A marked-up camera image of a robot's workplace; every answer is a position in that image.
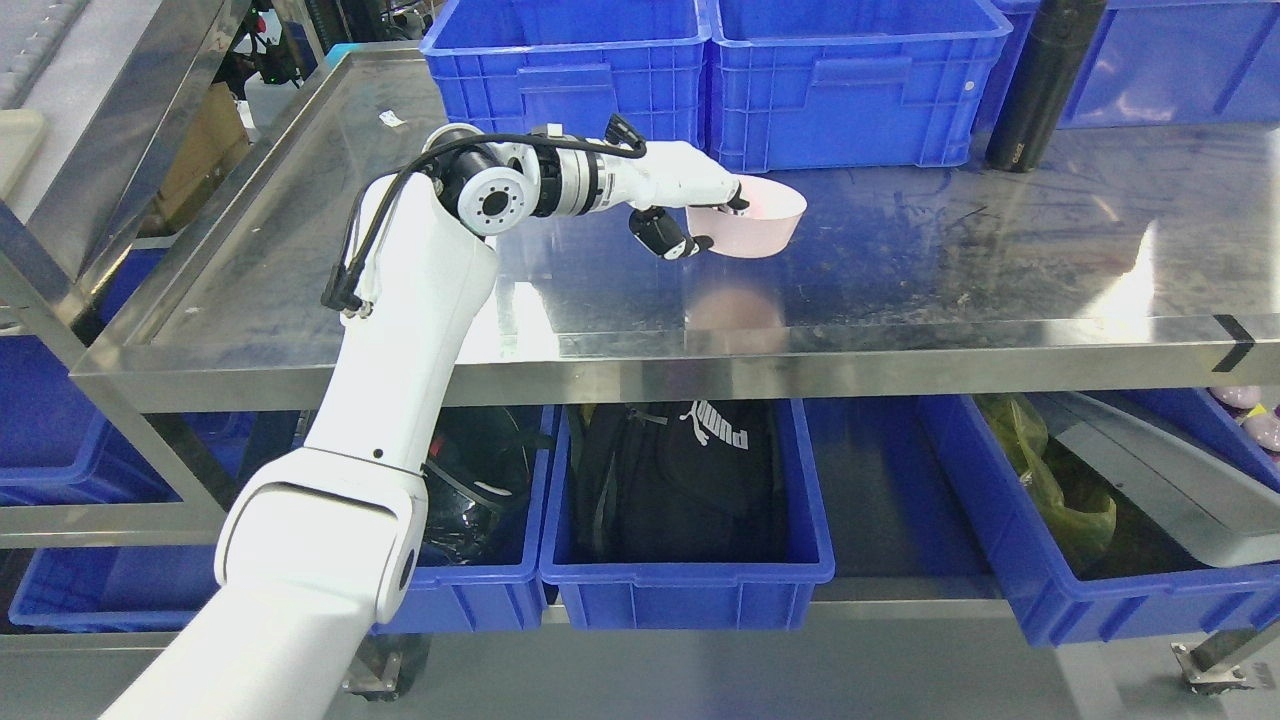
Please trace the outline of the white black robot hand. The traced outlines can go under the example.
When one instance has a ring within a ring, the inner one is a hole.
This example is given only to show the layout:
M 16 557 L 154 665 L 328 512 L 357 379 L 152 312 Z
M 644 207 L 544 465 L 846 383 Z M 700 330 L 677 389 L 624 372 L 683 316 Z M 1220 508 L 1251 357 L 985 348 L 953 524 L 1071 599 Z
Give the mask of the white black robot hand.
M 684 141 L 649 143 L 641 158 L 609 160 L 609 200 L 632 208 L 631 234 L 664 260 L 691 258 L 716 246 L 708 234 L 689 234 L 671 208 L 710 208 L 742 217 L 750 208 L 741 179 Z

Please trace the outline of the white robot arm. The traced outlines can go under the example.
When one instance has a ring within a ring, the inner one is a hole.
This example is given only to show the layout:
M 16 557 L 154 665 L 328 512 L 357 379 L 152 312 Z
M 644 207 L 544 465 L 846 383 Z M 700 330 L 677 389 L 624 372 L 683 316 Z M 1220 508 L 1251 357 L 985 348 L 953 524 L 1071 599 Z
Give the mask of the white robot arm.
M 443 161 L 485 143 L 643 158 L 612 117 L 602 141 L 442 127 L 372 179 L 323 295 L 344 327 L 303 443 L 261 466 L 221 528 L 218 592 L 105 719 L 320 719 L 370 629 L 401 606 L 429 497 L 421 466 L 465 336 L 497 279 L 492 204 L 447 209 Z

